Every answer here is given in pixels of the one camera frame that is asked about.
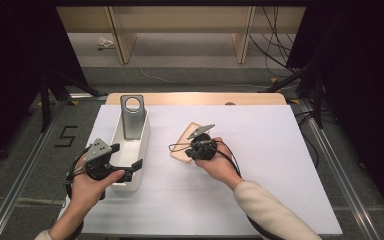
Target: white sleeve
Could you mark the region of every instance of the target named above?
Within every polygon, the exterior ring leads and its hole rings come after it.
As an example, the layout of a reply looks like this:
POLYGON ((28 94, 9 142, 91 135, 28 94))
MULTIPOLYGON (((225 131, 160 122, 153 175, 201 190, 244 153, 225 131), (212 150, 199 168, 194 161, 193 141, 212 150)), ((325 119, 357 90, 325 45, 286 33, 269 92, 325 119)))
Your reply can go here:
POLYGON ((233 190, 239 207, 265 231, 283 239, 321 239, 295 213, 255 182, 244 181, 233 190))
POLYGON ((34 240, 54 240, 52 239, 51 235, 49 235, 49 230, 42 231, 37 235, 37 237, 34 240))

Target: metal frame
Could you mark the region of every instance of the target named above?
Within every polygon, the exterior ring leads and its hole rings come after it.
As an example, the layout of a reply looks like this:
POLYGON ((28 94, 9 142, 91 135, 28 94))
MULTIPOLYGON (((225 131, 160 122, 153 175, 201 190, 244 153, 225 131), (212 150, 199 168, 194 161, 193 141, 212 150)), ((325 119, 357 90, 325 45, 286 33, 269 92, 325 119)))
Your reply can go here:
MULTIPOLYGON (((312 111, 312 108, 307 100, 302 100, 301 104, 301 108, 304 112, 312 111)), ((335 151, 333 150, 323 129, 318 128, 317 123, 313 119, 310 119, 309 121, 310 127, 326 157, 326 161, 328 162, 339 187, 341 188, 345 200, 347 201, 348 206, 350 207, 351 212, 353 213, 355 220, 360 227, 364 239, 381 239, 376 227, 374 226, 373 220, 370 217, 370 214, 367 212, 363 202, 358 197, 357 192, 354 190, 351 181, 345 173, 345 170, 342 167, 338 157, 336 156, 335 151)))
POLYGON ((29 157, 27 158, 23 168, 18 174, 18 177, 12 185, 9 193, 2 202, 0 207, 0 235, 4 230, 4 227, 6 226, 6 223, 8 222, 9 218, 11 217, 11 214, 15 208, 18 198, 23 192, 28 180, 30 179, 31 174, 33 173, 36 167, 38 158, 42 154, 46 146, 46 143, 49 139, 49 135, 52 131, 53 126, 55 125, 55 122, 58 120, 58 117, 61 115, 61 112, 66 106, 66 104, 66 101, 58 102, 56 104, 52 121, 49 123, 48 127, 46 128, 46 131, 41 132, 39 134, 35 146, 30 152, 29 157))

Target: white container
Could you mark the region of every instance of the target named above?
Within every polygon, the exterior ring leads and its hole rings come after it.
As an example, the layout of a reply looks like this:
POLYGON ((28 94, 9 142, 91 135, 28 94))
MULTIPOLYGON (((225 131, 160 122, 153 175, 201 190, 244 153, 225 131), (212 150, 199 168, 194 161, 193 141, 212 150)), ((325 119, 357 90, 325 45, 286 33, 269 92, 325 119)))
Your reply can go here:
POLYGON ((143 124, 140 139, 126 140, 124 138, 123 119, 120 114, 112 139, 112 144, 120 144, 120 151, 112 154, 110 164, 114 167, 130 167, 139 159, 143 159, 143 165, 142 169, 133 174, 131 182, 113 183, 111 188, 114 191, 136 191, 139 188, 143 168, 145 167, 145 155, 148 146, 149 132, 149 116, 148 111, 145 110, 145 122, 143 124))

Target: hand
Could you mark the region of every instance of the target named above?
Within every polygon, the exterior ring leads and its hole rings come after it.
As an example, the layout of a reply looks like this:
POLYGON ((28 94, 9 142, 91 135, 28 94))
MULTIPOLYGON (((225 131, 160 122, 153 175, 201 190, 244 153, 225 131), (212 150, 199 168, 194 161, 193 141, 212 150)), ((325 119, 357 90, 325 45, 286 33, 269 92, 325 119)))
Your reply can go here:
MULTIPOLYGON (((85 167, 85 163, 82 160, 84 155, 80 157, 76 168, 85 167)), ((89 211, 93 206, 98 203, 101 194, 111 184, 115 183, 124 175, 124 171, 116 171, 111 173, 105 179, 96 181, 90 178, 86 173, 80 174, 74 177, 72 185, 72 196, 70 205, 76 205, 83 208, 85 211, 89 211)))
MULTIPOLYGON (((217 150, 232 158, 232 153, 223 143, 222 138, 216 137, 213 140, 217 143, 217 150)), ((225 183, 232 190, 243 181, 236 173, 232 164, 219 153, 216 153, 211 160, 197 159, 195 164, 203 168, 212 178, 225 183)))
MULTIPOLYGON (((85 163, 79 160, 77 167, 85 163)), ((74 177, 71 201, 64 214, 49 230, 54 240, 67 239, 80 226, 90 209, 98 203, 105 188, 115 183, 124 175, 124 171, 116 171, 101 181, 91 179, 86 173, 74 177)))

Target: gray metal object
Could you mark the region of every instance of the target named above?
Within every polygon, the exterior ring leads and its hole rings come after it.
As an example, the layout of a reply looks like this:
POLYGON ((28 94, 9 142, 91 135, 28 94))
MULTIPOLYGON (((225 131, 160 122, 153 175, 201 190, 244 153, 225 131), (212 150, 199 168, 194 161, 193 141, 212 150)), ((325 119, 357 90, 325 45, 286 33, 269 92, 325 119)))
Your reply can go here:
POLYGON ((205 133, 206 131, 210 130, 214 126, 215 126, 215 124, 210 124, 210 125, 207 125, 207 126, 199 127, 197 129, 195 129, 195 131, 193 131, 193 133, 191 133, 191 135, 189 135, 189 137, 187 139, 189 140, 189 139, 198 137, 199 135, 205 133))
POLYGON ((123 95, 121 96, 121 118, 123 121, 124 139, 140 140, 142 135, 143 124, 145 123, 146 110, 142 95, 123 95), (127 101, 136 99, 139 107, 136 109, 129 108, 127 101))
POLYGON ((111 152, 111 147, 108 146, 108 144, 106 144, 104 141, 102 141, 102 139, 97 138, 95 142, 93 142, 93 144, 90 146, 90 149, 86 153, 86 156, 83 160, 85 163, 88 163, 98 157, 101 157, 111 152))

